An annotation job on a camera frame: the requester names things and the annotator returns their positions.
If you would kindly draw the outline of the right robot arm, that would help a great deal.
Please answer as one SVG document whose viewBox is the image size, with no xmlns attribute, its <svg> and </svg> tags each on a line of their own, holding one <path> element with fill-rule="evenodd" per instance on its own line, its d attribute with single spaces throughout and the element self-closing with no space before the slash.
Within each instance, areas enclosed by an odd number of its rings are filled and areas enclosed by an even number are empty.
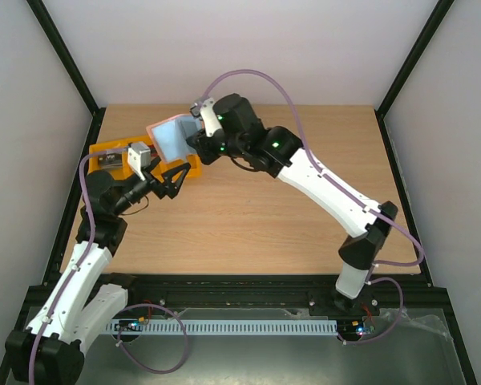
<svg viewBox="0 0 481 385">
<path fill-rule="evenodd" d="M 304 193 L 346 231 L 338 253 L 342 270 L 335 284 L 335 308 L 353 313 L 361 304 L 374 260 L 384 245 L 398 209 L 364 196 L 307 154 L 303 141 L 288 128 L 265 128 L 250 102 L 238 94 L 199 100 L 190 108 L 202 128 L 187 137 L 203 164 L 222 156 L 242 159 L 252 172 L 266 172 Z"/>
</svg>

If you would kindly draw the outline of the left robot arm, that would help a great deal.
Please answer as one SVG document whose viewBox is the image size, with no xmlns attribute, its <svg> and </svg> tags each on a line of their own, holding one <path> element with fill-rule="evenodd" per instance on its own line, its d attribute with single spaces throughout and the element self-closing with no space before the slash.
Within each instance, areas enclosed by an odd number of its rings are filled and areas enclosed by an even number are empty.
<svg viewBox="0 0 481 385">
<path fill-rule="evenodd" d="M 127 308 L 135 279 L 122 275 L 91 291 L 115 256 L 127 230 L 123 213 L 152 193 L 174 198 L 190 164 L 181 163 L 152 175 L 160 158 L 116 180 L 105 170 L 81 174 L 84 206 L 71 259 L 50 296 L 23 330 L 6 339 L 14 379 L 28 384 L 74 384 L 87 352 L 105 326 Z"/>
</svg>

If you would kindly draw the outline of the tan leather card holder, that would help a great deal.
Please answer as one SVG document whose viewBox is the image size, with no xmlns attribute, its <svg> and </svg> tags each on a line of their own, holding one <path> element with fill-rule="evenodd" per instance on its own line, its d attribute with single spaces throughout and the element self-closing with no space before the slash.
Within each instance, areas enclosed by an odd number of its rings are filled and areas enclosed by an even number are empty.
<svg viewBox="0 0 481 385">
<path fill-rule="evenodd" d="M 191 115 L 179 114 L 146 127 L 161 160 L 169 164 L 196 155 L 187 138 L 201 130 L 201 123 Z"/>
</svg>

